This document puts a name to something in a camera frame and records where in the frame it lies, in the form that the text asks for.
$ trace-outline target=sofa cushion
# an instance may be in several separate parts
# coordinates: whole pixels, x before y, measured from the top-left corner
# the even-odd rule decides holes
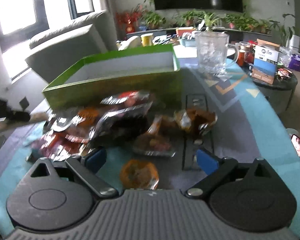
[[[54,37],[31,50],[26,62],[48,83],[83,57],[107,52],[94,25]]]
[[[30,49],[55,38],[63,33],[81,28],[86,25],[93,24],[99,32],[108,50],[117,50],[116,46],[116,30],[112,16],[107,11],[92,12],[74,19],[69,25],[55,30],[46,30],[38,33],[31,38],[29,47]]]

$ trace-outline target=small round table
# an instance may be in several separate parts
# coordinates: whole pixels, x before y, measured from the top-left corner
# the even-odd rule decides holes
[[[242,70],[250,76],[248,67],[244,66]],[[277,114],[283,113],[288,109],[298,84],[298,79],[294,73],[292,73],[291,78],[286,80],[274,78],[272,85],[251,76],[250,78],[254,84],[258,86],[259,90],[263,93]]]

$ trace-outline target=plastic bag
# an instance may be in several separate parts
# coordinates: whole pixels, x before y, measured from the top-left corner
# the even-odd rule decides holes
[[[51,129],[63,132],[64,138],[76,143],[88,143],[93,138],[111,133],[119,120],[145,116],[153,100],[145,91],[130,91],[110,96],[101,106],[70,108],[54,115]]]
[[[64,138],[71,142],[88,143],[94,137],[100,117],[101,111],[94,107],[71,108],[55,114],[51,129],[63,132]]]
[[[64,133],[50,130],[30,146],[33,151],[37,151],[36,155],[45,156],[52,161],[64,161],[72,155],[81,155],[86,145],[71,142],[65,138]]]
[[[292,75],[292,72],[286,68],[279,68],[277,71],[277,77],[282,80],[291,78],[290,75]]]
[[[95,137],[109,132],[115,122],[123,118],[145,116],[151,108],[153,101],[150,99],[148,92],[130,91],[105,98],[101,103],[112,105],[113,108],[104,113],[96,124]]]
[[[122,167],[120,180],[125,188],[154,190],[159,183],[159,174],[151,162],[130,160]]]
[[[120,105],[123,108],[132,107],[146,103],[150,99],[150,94],[146,91],[129,91],[118,95],[110,96],[101,101],[103,105]]]
[[[148,156],[173,157],[176,152],[168,138],[159,134],[163,125],[171,125],[167,118],[156,116],[148,131],[137,137],[133,144],[133,151]]]
[[[218,120],[216,113],[196,107],[175,112],[174,117],[179,127],[194,137],[207,134]]]

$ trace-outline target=phone screen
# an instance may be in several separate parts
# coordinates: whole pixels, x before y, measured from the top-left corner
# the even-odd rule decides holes
[[[291,137],[291,141],[297,151],[298,156],[300,157],[300,137],[294,134]]]

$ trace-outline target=glass cup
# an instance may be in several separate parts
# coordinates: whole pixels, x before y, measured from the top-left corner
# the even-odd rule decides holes
[[[229,44],[228,34],[197,32],[195,33],[195,42],[199,72],[222,75],[226,72],[226,67],[233,65],[238,59],[238,48],[234,44]],[[235,56],[231,63],[226,64],[228,48],[235,49]]]

